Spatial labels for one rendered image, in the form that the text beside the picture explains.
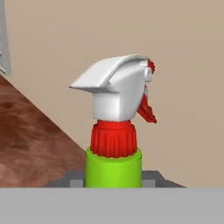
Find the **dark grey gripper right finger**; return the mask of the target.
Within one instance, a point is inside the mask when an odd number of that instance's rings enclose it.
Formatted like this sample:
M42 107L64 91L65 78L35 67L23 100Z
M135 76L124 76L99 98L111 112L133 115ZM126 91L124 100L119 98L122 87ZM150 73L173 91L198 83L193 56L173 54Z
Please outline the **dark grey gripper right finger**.
M181 185L165 179L159 171L142 171L142 187L181 187Z

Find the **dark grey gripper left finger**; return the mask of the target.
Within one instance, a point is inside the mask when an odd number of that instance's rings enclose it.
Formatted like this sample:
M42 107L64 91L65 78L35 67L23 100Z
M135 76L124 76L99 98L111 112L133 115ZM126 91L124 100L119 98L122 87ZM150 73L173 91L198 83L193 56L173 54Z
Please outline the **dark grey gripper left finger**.
M58 188L82 188L85 181L84 171L67 171L62 178L58 178L49 182L45 187L58 187Z

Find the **grey cabinet door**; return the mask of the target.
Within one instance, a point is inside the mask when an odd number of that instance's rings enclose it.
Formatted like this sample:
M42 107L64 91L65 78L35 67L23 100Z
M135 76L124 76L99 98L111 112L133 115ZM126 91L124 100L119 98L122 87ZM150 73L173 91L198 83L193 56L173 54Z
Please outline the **grey cabinet door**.
M4 0L0 0L0 71L11 75L11 56L6 26Z

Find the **green spray bottle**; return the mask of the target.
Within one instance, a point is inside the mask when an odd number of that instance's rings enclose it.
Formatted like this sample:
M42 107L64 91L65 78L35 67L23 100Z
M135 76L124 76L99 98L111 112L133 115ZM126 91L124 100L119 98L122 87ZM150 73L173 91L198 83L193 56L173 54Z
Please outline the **green spray bottle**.
M140 187L142 152L135 115L157 121L148 104L147 83L155 65L137 54L102 59L90 66L70 88L93 95L91 143L86 151L85 187Z

